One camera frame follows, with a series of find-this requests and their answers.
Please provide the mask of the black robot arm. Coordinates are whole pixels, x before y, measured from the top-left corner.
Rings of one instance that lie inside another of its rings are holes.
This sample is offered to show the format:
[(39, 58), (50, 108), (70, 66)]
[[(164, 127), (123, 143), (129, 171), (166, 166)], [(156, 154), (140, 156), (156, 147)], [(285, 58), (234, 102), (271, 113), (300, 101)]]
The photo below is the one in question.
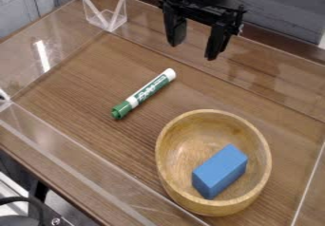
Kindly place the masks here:
[(212, 61), (225, 51), (233, 35), (244, 28), (242, 4), (228, 0), (161, 0), (168, 43), (176, 47), (188, 38), (188, 19), (209, 26), (212, 33), (205, 50), (205, 58)]

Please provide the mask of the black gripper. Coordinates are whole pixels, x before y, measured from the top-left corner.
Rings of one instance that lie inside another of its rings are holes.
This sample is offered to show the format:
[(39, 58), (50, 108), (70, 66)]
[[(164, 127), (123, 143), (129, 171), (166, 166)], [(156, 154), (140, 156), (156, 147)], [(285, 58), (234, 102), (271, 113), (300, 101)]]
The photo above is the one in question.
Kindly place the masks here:
[(225, 50), (232, 34), (242, 31), (247, 9), (236, 0), (161, 0), (161, 9), (166, 39), (173, 47), (188, 37), (188, 19), (213, 26), (205, 52), (209, 61)]

